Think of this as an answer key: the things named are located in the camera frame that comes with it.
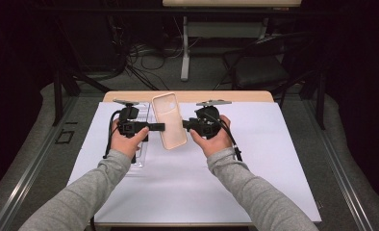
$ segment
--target hand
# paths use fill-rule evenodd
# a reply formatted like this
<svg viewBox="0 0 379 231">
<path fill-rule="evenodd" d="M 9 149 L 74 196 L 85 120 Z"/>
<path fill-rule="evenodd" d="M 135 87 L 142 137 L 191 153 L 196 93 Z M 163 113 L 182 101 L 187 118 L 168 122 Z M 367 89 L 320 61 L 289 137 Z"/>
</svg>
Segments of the hand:
<svg viewBox="0 0 379 231">
<path fill-rule="evenodd" d="M 229 128 L 229 126 L 231 125 L 231 121 L 225 115 L 221 115 L 220 119 L 223 120 Z M 199 136 L 198 133 L 196 133 L 192 129 L 189 130 L 189 133 L 192 136 L 192 139 L 196 142 L 196 144 L 198 144 L 202 148 L 202 151 L 204 152 L 207 158 L 220 150 L 232 146 L 231 139 L 229 138 L 226 131 L 223 129 L 220 129 L 216 136 L 210 138 L 209 140 L 203 139 Z"/>
<path fill-rule="evenodd" d="M 144 138 L 148 134 L 148 127 L 142 128 L 137 134 L 135 134 L 131 138 L 126 138 L 117 130 L 117 123 L 118 119 L 115 119 L 112 123 L 112 144 L 111 149 L 117 150 L 119 152 L 122 152 L 126 154 L 130 159 L 133 159 L 133 157 L 136 154 L 136 151 L 139 149 L 138 145 L 139 143 L 144 140 Z"/>
</svg>

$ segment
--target gray long-sleeve shirt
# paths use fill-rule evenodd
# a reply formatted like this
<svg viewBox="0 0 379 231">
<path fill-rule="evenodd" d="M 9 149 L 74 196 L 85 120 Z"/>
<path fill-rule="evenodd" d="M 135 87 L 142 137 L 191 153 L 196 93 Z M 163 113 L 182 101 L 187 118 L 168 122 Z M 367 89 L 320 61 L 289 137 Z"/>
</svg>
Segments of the gray long-sleeve shirt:
<svg viewBox="0 0 379 231">
<path fill-rule="evenodd" d="M 234 160 L 226 148 L 208 158 L 208 167 L 251 217 L 259 230 L 317 230 L 310 219 L 266 180 Z M 115 150 L 98 168 L 60 191 L 40 207 L 20 230 L 84 230 L 130 168 L 130 159 Z"/>
</svg>

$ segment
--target pink phone case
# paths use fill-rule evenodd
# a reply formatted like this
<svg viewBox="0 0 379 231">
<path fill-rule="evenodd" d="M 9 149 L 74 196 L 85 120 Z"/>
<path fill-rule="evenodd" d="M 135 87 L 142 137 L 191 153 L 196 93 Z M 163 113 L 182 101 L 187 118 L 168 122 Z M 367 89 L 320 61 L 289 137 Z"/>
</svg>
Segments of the pink phone case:
<svg viewBox="0 0 379 231">
<path fill-rule="evenodd" d="M 169 150 L 186 143 L 187 133 L 175 94 L 155 96 L 152 105 L 157 122 L 165 123 L 165 131 L 160 132 L 164 148 Z"/>
</svg>

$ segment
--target person's left hand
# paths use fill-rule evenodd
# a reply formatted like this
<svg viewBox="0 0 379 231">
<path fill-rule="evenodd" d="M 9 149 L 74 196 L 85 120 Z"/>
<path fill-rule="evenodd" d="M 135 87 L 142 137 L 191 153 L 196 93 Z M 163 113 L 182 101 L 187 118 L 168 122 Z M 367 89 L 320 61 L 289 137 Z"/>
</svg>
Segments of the person's left hand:
<svg viewBox="0 0 379 231">
<path fill-rule="evenodd" d="M 137 134 L 135 134 L 131 138 L 126 138 L 122 135 L 117 130 L 117 123 L 118 123 L 118 118 L 114 120 L 112 124 L 112 144 L 111 144 L 111 149 L 117 150 L 119 152 L 122 152 L 126 154 L 130 159 L 133 159 L 133 157 L 136 154 L 136 151 L 138 150 L 138 145 L 139 143 L 144 140 L 144 138 L 148 134 L 148 127 L 144 127 L 141 129 Z"/>
</svg>

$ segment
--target table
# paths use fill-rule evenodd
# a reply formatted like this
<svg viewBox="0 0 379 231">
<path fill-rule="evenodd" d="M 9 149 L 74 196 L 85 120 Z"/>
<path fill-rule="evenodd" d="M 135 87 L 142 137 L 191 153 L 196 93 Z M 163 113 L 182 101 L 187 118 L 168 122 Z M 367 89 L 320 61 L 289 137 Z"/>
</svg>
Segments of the table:
<svg viewBox="0 0 379 231">
<path fill-rule="evenodd" d="M 235 7 L 235 8 L 285 8 L 300 7 L 301 0 L 163 0 L 165 7 Z M 190 69 L 189 37 L 209 38 L 259 38 L 265 36 L 267 18 L 263 22 L 188 22 L 183 21 L 183 65 L 181 80 L 187 81 Z"/>
<path fill-rule="evenodd" d="M 113 99 L 148 102 L 165 92 L 108 92 L 98 107 L 68 184 L 101 160 L 109 116 L 120 109 L 119 104 L 111 102 Z M 286 123 L 269 92 L 182 90 L 175 93 L 181 102 L 183 119 L 195 116 L 194 110 L 199 107 L 194 102 L 232 100 L 232 104 L 217 107 L 230 117 L 233 135 L 250 170 L 285 193 L 313 222 L 321 221 Z M 185 145 L 167 151 L 157 132 L 151 132 L 146 152 L 144 167 L 130 169 L 95 215 L 96 225 L 251 225 L 249 216 L 208 171 L 206 159 L 190 135 Z"/>
</svg>

